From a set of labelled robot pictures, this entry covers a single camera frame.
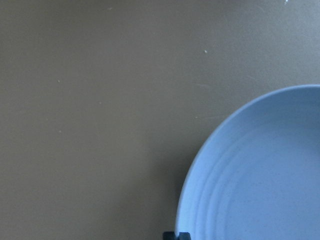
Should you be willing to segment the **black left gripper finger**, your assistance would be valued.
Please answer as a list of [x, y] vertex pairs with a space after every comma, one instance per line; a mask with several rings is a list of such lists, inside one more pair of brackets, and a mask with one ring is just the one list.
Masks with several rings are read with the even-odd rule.
[[163, 240], [191, 240], [191, 235], [188, 232], [175, 233], [174, 231], [165, 231], [162, 234]]

